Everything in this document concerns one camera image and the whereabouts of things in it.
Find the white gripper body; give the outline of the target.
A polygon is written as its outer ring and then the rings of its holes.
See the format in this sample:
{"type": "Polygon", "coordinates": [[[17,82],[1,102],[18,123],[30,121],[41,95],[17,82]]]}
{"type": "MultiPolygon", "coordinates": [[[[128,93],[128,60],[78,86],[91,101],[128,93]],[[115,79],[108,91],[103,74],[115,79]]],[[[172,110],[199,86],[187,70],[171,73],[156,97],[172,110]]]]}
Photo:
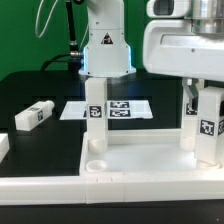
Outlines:
{"type": "Polygon", "coordinates": [[[189,20],[153,20],[143,38],[149,73],[224,82],[224,34],[198,35],[189,20]]]}

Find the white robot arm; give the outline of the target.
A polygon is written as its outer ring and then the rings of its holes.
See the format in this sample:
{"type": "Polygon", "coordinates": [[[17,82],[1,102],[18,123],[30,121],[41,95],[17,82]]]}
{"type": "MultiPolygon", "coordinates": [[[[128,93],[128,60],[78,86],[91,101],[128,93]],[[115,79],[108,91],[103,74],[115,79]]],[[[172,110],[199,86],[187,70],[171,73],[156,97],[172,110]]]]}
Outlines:
{"type": "MultiPolygon", "coordinates": [[[[82,75],[134,73],[124,39],[123,0],[87,0],[89,41],[82,75]]],[[[150,73],[224,82],[224,0],[149,0],[143,36],[150,73]]]]}

